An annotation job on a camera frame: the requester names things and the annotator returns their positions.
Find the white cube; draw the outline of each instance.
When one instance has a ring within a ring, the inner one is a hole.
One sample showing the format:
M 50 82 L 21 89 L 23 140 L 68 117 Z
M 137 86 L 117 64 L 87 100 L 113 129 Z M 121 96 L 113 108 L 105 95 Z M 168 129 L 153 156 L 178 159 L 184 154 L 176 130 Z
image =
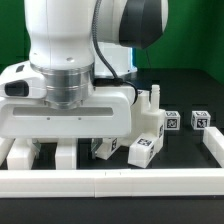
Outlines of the white cube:
M 207 111 L 192 111 L 191 125 L 194 130 L 204 130 L 210 126 L 211 116 Z
M 77 139 L 59 139 L 55 153 L 56 170 L 77 168 Z
M 166 111 L 165 130 L 180 130 L 180 114 L 177 111 Z
M 103 143 L 97 149 L 96 157 L 108 160 L 110 156 L 121 146 L 120 139 L 104 138 Z
M 9 170 L 31 170 L 35 151 L 29 147 L 26 139 L 16 139 L 7 156 Z
M 128 163 L 146 168 L 156 154 L 157 140 L 155 136 L 141 134 L 129 148 Z

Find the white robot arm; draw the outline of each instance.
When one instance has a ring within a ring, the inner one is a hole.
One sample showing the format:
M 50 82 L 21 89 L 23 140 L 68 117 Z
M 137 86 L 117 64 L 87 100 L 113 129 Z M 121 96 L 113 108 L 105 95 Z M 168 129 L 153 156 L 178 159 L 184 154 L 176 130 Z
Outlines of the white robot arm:
M 136 93 L 93 86 L 92 40 L 97 53 L 97 41 L 147 47 L 163 34 L 167 0 L 25 0 L 25 14 L 30 60 L 0 78 L 0 135 L 128 135 Z

